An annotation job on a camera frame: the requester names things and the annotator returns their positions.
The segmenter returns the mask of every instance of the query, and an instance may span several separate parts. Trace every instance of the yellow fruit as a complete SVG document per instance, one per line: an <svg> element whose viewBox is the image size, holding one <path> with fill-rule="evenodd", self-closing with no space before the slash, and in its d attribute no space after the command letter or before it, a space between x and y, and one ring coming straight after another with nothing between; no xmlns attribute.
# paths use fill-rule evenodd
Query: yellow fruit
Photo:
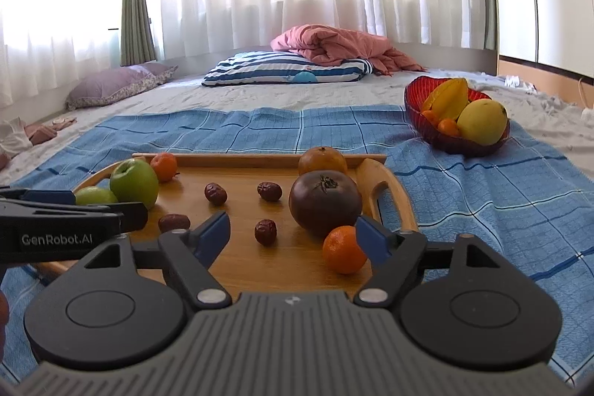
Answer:
<svg viewBox="0 0 594 396"><path fill-rule="evenodd" d="M421 110L430 109L440 120L457 120L467 104L468 83L465 78L453 78L435 88L423 103Z"/></svg>
<svg viewBox="0 0 594 396"><path fill-rule="evenodd" d="M487 147L499 141L506 130L507 112L493 99L477 99L470 103L458 118L462 138Z"/></svg>

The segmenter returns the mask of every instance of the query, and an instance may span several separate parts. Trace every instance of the white bed sheet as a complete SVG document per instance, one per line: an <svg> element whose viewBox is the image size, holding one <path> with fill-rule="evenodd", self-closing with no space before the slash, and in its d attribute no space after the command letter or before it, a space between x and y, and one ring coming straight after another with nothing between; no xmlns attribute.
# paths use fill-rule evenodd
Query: white bed sheet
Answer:
<svg viewBox="0 0 594 396"><path fill-rule="evenodd" d="M350 83L309 85L241 85L206 88L203 75L189 76L152 91L102 108L73 113L77 123L58 133L53 140L15 157L0 172L0 185L10 184L49 159L96 124L114 115L147 114L211 108L222 111L260 107L305 109L373 104L403 105L405 86L418 73L366 76ZM584 174L594 179L594 129L581 120L581 109L558 98L525 89L508 88L504 80L480 73L431 71L434 77L464 76L475 89L503 103L508 115L534 138L561 151Z"/></svg>

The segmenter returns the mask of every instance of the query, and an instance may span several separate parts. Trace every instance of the green fruit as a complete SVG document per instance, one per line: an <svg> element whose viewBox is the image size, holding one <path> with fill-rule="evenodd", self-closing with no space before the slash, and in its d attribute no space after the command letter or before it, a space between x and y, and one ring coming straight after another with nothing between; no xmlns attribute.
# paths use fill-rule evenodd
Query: green fruit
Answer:
<svg viewBox="0 0 594 396"><path fill-rule="evenodd" d="M462 138L485 147L499 141L506 130L507 112L493 99L477 99L470 103L458 118Z"/></svg>
<svg viewBox="0 0 594 396"><path fill-rule="evenodd" d="M110 190L101 187L81 188L74 195L77 205L118 203L118 199Z"/></svg>
<svg viewBox="0 0 594 396"><path fill-rule="evenodd" d="M116 167L109 188L120 202L142 202L150 210L159 195L159 179L145 160L130 158Z"/></svg>

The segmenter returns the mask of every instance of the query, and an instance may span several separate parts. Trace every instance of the pink blanket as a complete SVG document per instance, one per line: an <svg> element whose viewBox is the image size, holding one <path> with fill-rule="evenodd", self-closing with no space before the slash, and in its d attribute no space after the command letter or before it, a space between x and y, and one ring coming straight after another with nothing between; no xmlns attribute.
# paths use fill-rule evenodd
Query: pink blanket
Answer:
<svg viewBox="0 0 594 396"><path fill-rule="evenodd" d="M383 75L425 71L412 57L394 49L384 36L320 24L291 27L273 39L270 47L301 54L320 66L338 66L345 59L363 58Z"/></svg>

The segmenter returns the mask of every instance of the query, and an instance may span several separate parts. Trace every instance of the blue and white striped pillow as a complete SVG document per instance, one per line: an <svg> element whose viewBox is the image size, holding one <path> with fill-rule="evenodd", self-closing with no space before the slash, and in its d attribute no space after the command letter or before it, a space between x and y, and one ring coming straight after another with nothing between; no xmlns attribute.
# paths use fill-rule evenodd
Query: blue and white striped pillow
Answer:
<svg viewBox="0 0 594 396"><path fill-rule="evenodd" d="M256 51L236 54L211 69L204 86L250 83L338 83L357 81L373 71L365 59L347 59L340 66L319 66L299 54Z"/></svg>

